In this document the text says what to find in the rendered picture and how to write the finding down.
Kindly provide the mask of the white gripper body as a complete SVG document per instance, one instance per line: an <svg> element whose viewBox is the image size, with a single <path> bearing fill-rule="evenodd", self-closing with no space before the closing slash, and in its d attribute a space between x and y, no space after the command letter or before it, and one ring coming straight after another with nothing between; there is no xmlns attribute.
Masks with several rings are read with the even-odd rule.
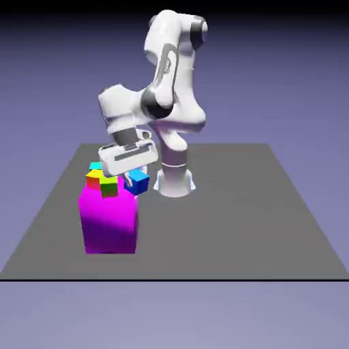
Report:
<svg viewBox="0 0 349 349"><path fill-rule="evenodd" d="M139 140L125 146L103 146L98 150L98 155L105 177L122 175L158 159L157 148L152 140Z"/></svg>

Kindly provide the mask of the small blue cube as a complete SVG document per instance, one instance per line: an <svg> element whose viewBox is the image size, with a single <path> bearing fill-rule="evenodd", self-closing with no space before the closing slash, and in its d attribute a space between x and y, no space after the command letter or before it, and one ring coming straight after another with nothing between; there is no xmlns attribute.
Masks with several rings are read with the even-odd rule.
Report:
<svg viewBox="0 0 349 349"><path fill-rule="evenodd" d="M131 194L137 196L148 190L149 175L145 174L140 169L133 169L129 171L129 176L132 181L132 186L124 183L124 188Z"/></svg>

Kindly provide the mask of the small green cube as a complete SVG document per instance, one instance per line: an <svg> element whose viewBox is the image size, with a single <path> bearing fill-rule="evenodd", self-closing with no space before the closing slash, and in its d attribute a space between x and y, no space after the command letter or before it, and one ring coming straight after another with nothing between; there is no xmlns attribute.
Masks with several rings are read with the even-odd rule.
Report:
<svg viewBox="0 0 349 349"><path fill-rule="evenodd" d="M100 190L103 198L118 196L118 178L100 177Z"/></svg>

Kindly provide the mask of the small orange cube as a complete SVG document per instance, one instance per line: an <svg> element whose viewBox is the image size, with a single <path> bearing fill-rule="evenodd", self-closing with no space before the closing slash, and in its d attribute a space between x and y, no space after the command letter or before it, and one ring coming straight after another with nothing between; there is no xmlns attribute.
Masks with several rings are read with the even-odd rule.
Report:
<svg viewBox="0 0 349 349"><path fill-rule="evenodd" d="M103 177L103 171L99 169L90 170L86 174L86 184L89 189L100 190L100 179Z"/></svg>

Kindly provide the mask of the large magenta box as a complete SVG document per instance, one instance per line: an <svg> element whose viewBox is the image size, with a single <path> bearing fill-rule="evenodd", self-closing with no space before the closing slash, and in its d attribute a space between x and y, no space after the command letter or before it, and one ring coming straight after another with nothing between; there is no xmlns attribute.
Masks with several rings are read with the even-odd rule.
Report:
<svg viewBox="0 0 349 349"><path fill-rule="evenodd" d="M118 195L84 186L78 199L85 251L88 254L133 254L138 238L138 199L118 178Z"/></svg>

